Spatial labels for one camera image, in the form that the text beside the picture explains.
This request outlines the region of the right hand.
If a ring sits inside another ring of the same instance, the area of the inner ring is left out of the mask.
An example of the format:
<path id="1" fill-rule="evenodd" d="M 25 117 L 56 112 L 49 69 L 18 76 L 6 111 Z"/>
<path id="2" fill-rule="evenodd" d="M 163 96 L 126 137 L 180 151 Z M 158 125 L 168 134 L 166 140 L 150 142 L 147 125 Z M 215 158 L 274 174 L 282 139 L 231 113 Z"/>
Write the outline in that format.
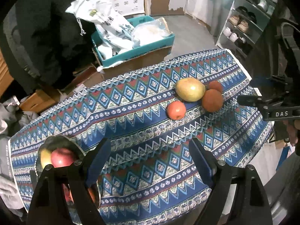
<path id="1" fill-rule="evenodd" d="M 299 142 L 298 130 L 299 130 L 299 119 L 294 121 L 284 120 L 283 123 L 286 126 L 287 133 L 289 134 L 290 144 L 295 146 Z"/>

